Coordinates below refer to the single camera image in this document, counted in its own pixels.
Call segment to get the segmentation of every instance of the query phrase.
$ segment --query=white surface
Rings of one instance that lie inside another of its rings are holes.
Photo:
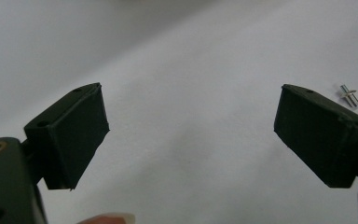
[[[39,184],[49,223],[358,223],[358,180],[273,132],[284,83],[358,90],[358,1],[0,0],[0,136],[97,81],[112,131],[76,190]]]

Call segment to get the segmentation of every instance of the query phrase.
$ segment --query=metal pin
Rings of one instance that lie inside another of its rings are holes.
[[[344,94],[341,95],[341,98],[345,98],[350,105],[350,107],[357,107],[358,106],[358,100],[356,96],[354,95],[356,91],[350,91],[348,90],[347,86],[342,85],[341,89],[344,91]]]

